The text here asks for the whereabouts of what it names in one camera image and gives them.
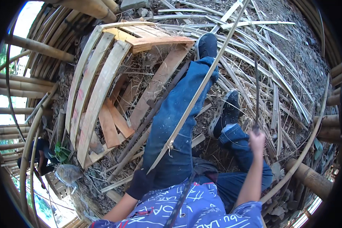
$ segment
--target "sneaker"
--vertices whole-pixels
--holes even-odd
[[[218,109],[214,114],[214,119],[211,121],[208,134],[214,139],[218,139],[222,134],[222,129],[227,124],[234,124],[238,122],[240,113],[240,106],[238,104],[238,91],[231,90],[218,104]]]
[[[202,35],[195,43],[195,61],[204,57],[217,57],[217,39],[211,32]]]

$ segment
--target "wooden pallet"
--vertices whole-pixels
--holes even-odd
[[[110,98],[107,98],[106,95],[118,75],[119,67],[131,62],[133,54],[150,51],[153,46],[165,44],[173,45],[139,99],[129,117],[130,125],[128,125],[122,115],[126,110],[123,107],[119,109],[121,104],[118,105],[118,108],[114,107],[114,102],[128,75],[121,74],[113,86]],[[152,22],[133,21],[96,26],[86,43],[74,73],[68,96],[65,123],[66,129],[70,133],[71,142],[77,149],[77,159],[83,168],[87,168],[101,159],[137,130],[149,109],[146,102],[150,99],[150,94],[157,96],[160,93],[160,86],[172,76],[193,44],[194,42],[189,38],[168,35]],[[94,47],[94,53],[83,73],[84,76],[80,84],[85,63]],[[105,57],[105,63],[99,67]],[[123,97],[125,96],[131,101],[133,99],[131,94],[134,95],[132,86],[130,89],[126,89]],[[89,155],[89,148],[99,147],[93,143],[97,118],[100,120],[106,143],[101,145],[104,150],[92,152]]]

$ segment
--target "printed shirt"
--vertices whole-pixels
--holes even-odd
[[[163,227],[185,188],[187,181],[163,190],[150,191],[140,200],[129,216],[119,222],[100,219],[90,228]],[[194,182],[178,213],[173,228],[249,228],[263,227],[261,202],[250,201],[239,205],[232,214],[226,214],[217,186]]]

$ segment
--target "worker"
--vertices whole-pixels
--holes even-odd
[[[156,168],[146,174],[217,56],[214,34],[202,35],[195,44],[195,53],[196,61],[190,63],[186,76],[170,92],[154,117],[142,169],[134,172],[130,187],[118,204],[102,219],[93,222],[91,228],[263,226],[259,200],[261,191],[272,181],[271,169],[263,159],[265,135],[252,131],[245,134],[238,125],[237,90],[229,91],[220,101],[209,135],[234,154],[240,172],[221,173],[217,180],[212,180],[205,175],[195,175],[193,171],[198,165],[192,163],[195,117],[211,85],[218,79],[218,69],[213,71],[172,147]]]
[[[31,149],[28,155],[29,162],[31,162],[31,159],[32,159],[33,145],[34,145],[34,140],[32,142]],[[38,162],[37,170],[40,176],[43,176],[47,173],[52,172],[55,168],[54,165],[59,163],[59,161],[55,157],[53,157],[54,155],[55,153],[50,149],[49,143],[44,139],[38,139],[34,162],[35,163]],[[21,163],[21,158],[19,158],[17,162],[19,168],[20,168],[20,163]]]

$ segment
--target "paint-splattered jeans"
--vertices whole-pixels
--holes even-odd
[[[143,168],[148,170],[161,152],[176,125],[181,119],[187,106],[203,81],[212,65],[214,58],[205,57],[199,61],[191,62],[186,76],[179,81],[175,88],[164,100],[157,115],[153,119],[150,136],[143,155]],[[218,69],[215,69],[209,82],[198,98],[192,111],[187,117],[178,136],[173,142],[173,148],[166,153],[158,163],[154,189],[164,189],[177,185],[189,178],[192,174],[192,130],[196,125],[195,117],[202,109],[204,100],[210,87],[218,79]],[[248,146],[249,136],[239,125],[235,125],[219,137],[223,148],[233,152],[241,172],[221,173],[218,177],[218,191],[225,207],[233,207],[239,191],[251,166],[253,154]],[[270,167],[264,162],[262,190],[271,184],[272,173]],[[211,182],[205,176],[197,176],[199,183]]]

